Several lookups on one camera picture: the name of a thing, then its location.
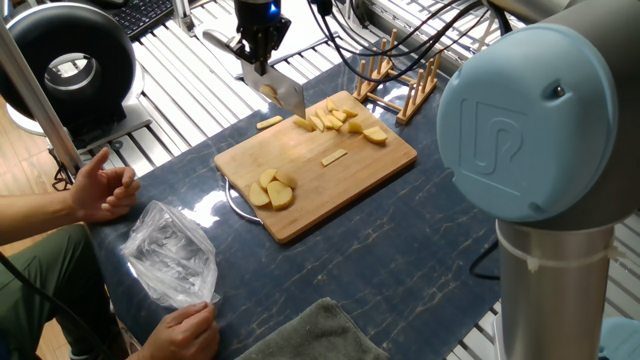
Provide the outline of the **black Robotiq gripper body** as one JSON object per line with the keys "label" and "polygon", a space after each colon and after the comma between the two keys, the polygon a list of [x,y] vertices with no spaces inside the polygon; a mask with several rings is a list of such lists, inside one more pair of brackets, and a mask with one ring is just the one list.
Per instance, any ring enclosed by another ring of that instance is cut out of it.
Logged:
{"label": "black Robotiq gripper body", "polygon": [[237,31],[243,38],[258,34],[265,37],[268,22],[277,17],[285,17],[282,14],[281,0],[235,0],[234,5]]}

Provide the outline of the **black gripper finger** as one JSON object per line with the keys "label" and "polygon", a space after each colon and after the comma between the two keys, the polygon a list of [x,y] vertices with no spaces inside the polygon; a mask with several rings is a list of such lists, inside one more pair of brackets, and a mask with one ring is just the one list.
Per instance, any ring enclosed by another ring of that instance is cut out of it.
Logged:
{"label": "black gripper finger", "polygon": [[287,17],[271,19],[265,30],[265,61],[271,59],[272,52],[278,50],[291,26],[291,20]]}
{"label": "black gripper finger", "polygon": [[243,38],[238,34],[226,42],[226,47],[238,59],[251,65],[258,75],[266,73],[268,47],[262,34],[250,38]]}

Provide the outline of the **person's bare hand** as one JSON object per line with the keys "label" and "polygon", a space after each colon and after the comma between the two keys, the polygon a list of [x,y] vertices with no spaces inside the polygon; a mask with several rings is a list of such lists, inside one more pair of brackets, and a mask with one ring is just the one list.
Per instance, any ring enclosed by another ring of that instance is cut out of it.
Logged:
{"label": "person's bare hand", "polygon": [[104,170],[110,151],[103,148],[78,172],[70,190],[75,221],[105,222],[129,212],[137,202],[141,185],[130,167]]}
{"label": "person's bare hand", "polygon": [[218,351],[216,308],[201,302],[166,315],[130,359],[212,360]]}

